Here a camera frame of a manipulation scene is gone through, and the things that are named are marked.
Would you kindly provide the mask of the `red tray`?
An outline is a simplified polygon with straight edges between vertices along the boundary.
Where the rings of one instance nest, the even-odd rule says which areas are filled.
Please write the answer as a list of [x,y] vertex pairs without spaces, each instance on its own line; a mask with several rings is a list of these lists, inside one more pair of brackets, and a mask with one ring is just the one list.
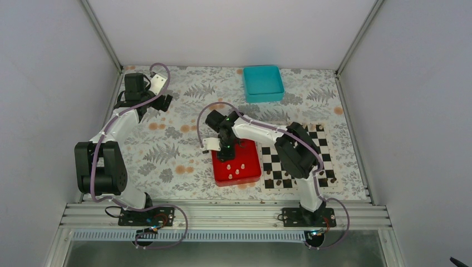
[[[218,187],[250,184],[260,180],[262,168],[256,143],[246,139],[242,142],[245,148],[235,148],[234,160],[220,162],[217,152],[212,151],[214,181]],[[236,169],[239,169],[239,175],[235,174]],[[230,174],[233,175],[232,180],[228,179]]]

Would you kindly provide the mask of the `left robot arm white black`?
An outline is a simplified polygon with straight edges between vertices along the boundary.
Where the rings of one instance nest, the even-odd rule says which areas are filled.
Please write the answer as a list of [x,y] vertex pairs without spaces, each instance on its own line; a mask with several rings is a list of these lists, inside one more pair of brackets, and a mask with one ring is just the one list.
[[120,92],[111,118],[103,129],[74,148],[77,186],[81,193],[96,201],[118,201],[140,225],[150,224],[155,217],[149,194],[129,181],[123,159],[124,142],[142,121],[148,108],[167,111],[173,97],[162,95],[168,76],[153,73],[129,73],[124,77],[125,89]]

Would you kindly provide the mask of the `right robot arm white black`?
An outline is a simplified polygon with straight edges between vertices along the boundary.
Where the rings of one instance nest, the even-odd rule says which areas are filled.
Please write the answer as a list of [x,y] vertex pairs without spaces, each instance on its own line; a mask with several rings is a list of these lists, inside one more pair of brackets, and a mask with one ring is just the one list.
[[301,218],[307,226],[316,226],[323,219],[320,209],[324,198],[319,193],[316,177],[324,168],[319,147],[300,123],[288,126],[255,120],[235,110],[224,116],[213,110],[205,124],[215,131],[216,138],[199,138],[204,153],[214,151],[221,162],[234,160],[240,140],[250,140],[275,148],[284,170],[297,181]]

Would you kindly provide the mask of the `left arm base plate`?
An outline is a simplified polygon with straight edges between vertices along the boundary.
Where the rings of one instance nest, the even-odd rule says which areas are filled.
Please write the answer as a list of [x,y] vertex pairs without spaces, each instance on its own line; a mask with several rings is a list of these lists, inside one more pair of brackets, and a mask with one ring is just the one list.
[[172,226],[175,209],[173,207],[160,207],[149,211],[125,211],[121,210],[118,226],[142,226],[163,227]]

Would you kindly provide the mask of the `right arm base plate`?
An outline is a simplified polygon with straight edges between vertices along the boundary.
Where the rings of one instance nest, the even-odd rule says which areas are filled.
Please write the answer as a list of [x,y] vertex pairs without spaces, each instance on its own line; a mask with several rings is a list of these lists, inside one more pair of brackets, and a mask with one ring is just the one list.
[[307,211],[301,207],[285,207],[277,216],[285,228],[316,228],[336,227],[336,217],[332,208],[321,207],[315,212]]

